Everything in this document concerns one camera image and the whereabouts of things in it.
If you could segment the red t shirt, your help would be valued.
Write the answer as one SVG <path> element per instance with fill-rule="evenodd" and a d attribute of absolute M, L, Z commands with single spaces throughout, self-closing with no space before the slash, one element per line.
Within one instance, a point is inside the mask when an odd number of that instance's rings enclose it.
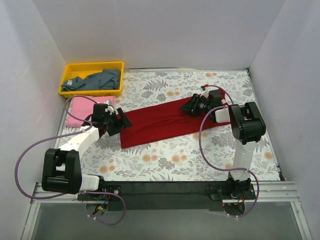
<path fill-rule="evenodd" d="M 132 126 L 121 131 L 121 148 L 126 149 L 198 132 L 205 114 L 190 116 L 179 110 L 190 99 L 187 97 L 125 112 Z"/>

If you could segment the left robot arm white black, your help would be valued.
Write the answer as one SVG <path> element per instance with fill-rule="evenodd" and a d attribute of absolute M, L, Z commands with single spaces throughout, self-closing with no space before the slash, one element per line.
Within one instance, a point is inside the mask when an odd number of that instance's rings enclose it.
<path fill-rule="evenodd" d="M 89 192 L 95 200 L 103 199 L 107 193 L 102 184 L 103 178 L 83 174 L 81 157 L 104 134 L 112 137 L 132 126 L 122 108 L 95 103 L 93 113 L 83 121 L 80 133 L 59 148 L 50 148 L 45 152 L 42 189 L 62 194 Z"/>

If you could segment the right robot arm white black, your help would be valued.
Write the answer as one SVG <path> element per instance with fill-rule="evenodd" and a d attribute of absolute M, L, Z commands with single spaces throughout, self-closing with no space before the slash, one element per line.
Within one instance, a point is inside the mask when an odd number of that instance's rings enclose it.
<path fill-rule="evenodd" d="M 183 113 L 197 117 L 205 114 L 200 127 L 204 126 L 207 117 L 214 123 L 230 123 L 235 138 L 235 154 L 232 168 L 228 171 L 227 195 L 237 199 L 250 185 L 250 168 L 257 143 L 266 133 L 266 124 L 255 102 L 243 105 L 226 105 L 222 93 L 218 90 L 203 91 L 194 94 L 191 99 L 179 108 Z"/>

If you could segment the folded pink t shirt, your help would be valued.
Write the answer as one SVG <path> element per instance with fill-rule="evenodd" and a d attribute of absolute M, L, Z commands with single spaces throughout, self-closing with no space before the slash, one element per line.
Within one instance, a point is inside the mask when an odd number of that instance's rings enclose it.
<path fill-rule="evenodd" d="M 89 98 L 101 104 L 111 104 L 113 106 L 115 103 L 114 96 L 99 96 L 99 97 L 89 96 Z M 83 97 L 75 97 L 72 100 L 72 105 L 69 112 L 72 115 L 76 116 L 77 118 L 84 120 L 85 118 L 87 118 L 89 115 L 93 113 L 93 106 L 94 106 L 93 101 Z M 83 121 L 77 120 L 71 116 L 67 117 L 66 126 L 69 128 L 80 128 L 82 124 L 83 124 Z"/>

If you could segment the grey-blue t shirt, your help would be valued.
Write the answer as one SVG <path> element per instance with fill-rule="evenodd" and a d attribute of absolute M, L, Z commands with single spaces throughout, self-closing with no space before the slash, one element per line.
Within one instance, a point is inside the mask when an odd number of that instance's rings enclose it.
<path fill-rule="evenodd" d="M 120 88 L 120 81 L 121 71 L 119 69 L 104 69 L 85 78 L 77 76 L 64 81 L 61 85 L 61 91 L 118 90 Z"/>

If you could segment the floral table mat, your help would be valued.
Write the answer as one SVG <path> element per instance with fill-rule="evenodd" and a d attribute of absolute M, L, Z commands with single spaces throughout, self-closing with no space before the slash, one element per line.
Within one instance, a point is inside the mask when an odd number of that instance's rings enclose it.
<path fill-rule="evenodd" d="M 126 71 L 114 105 L 124 111 L 155 106 L 223 88 L 228 102 L 253 102 L 247 71 Z M 235 139 L 229 125 L 121 148 L 120 136 L 104 135 L 81 157 L 84 174 L 107 181 L 224 181 L 233 165 Z"/>

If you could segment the yellow plastic bin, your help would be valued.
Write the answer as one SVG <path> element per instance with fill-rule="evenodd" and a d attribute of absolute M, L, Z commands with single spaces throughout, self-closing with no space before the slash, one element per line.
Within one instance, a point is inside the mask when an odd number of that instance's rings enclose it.
<path fill-rule="evenodd" d="M 66 65 L 63 77 L 60 81 L 60 87 L 58 93 L 65 98 L 72 97 L 74 95 L 84 95 L 91 97 L 101 97 L 101 96 L 113 96 L 118 97 L 122 94 L 123 82 L 124 82 L 124 70 L 125 64 L 123 61 L 102 61 L 102 62 L 76 62 L 69 63 Z M 104 69 L 120 71 L 120 80 L 118 89 L 110 90 L 86 90 L 86 91 L 62 91 L 62 84 L 71 80 L 75 77 L 85 78 L 88 75 L 96 74 L 102 72 Z"/>

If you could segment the aluminium frame rail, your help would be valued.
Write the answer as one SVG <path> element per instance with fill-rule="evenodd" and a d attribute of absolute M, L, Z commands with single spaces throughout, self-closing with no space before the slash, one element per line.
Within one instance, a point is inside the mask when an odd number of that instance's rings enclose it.
<path fill-rule="evenodd" d="M 39 199 L 31 199 L 30 203 L 87 203 L 85 200 L 78 200 L 77 194 L 63 194 L 59 195 L 57 192 L 44 191 L 40 183 L 36 183 L 32 195 Z"/>

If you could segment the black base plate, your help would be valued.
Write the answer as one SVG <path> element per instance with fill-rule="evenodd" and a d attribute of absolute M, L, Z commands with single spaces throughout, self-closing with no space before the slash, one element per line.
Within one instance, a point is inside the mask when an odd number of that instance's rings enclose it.
<path fill-rule="evenodd" d="M 99 189 L 122 197 L 127 210 L 223 211 L 223 201 L 256 198 L 252 184 L 233 190 L 226 181 L 104 181 Z"/>

